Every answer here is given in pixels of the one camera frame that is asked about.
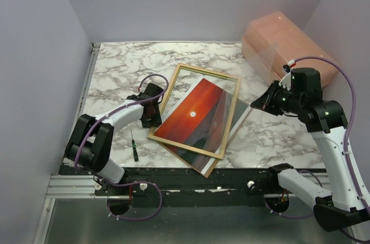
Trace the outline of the green wooden picture frame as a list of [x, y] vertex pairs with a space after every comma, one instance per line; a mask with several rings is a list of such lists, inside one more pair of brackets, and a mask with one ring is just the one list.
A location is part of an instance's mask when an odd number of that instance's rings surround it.
[[160, 105], [162, 124], [148, 139], [222, 159], [241, 79], [225, 72], [178, 64]]

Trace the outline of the clear acrylic sheet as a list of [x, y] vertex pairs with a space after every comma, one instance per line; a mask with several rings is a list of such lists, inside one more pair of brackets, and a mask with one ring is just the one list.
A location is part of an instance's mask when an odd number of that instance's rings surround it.
[[219, 56], [217, 69], [240, 79], [240, 87], [233, 124], [227, 145], [255, 145], [265, 113], [251, 108], [251, 103], [259, 98], [273, 80], [279, 77], [272, 70], [275, 45], [255, 51], [248, 43], [223, 43], [222, 51], [232, 53]]

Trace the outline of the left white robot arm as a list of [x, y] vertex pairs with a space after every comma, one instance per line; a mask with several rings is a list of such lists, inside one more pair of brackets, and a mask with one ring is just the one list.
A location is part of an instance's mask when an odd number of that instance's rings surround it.
[[124, 194], [128, 188], [125, 170], [110, 159], [113, 136], [136, 121], [140, 121], [143, 128], [159, 127], [158, 100], [159, 97], [140, 93], [130, 95], [109, 112], [96, 116], [81, 115], [69, 138], [64, 157], [73, 161], [75, 168], [83, 167], [108, 181], [108, 188], [114, 194]]

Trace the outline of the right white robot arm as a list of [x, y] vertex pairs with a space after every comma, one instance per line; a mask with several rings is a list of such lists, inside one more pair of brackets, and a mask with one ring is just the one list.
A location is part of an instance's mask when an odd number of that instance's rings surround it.
[[286, 78], [290, 79], [288, 87], [273, 81], [251, 107], [275, 116], [297, 115], [319, 148], [331, 188], [311, 182], [290, 164], [278, 164], [268, 168], [267, 190], [279, 193], [285, 189], [295, 194], [312, 208], [319, 226], [327, 232], [368, 221], [369, 192], [345, 138], [349, 123], [342, 106], [323, 100], [320, 73], [314, 68], [294, 68]]

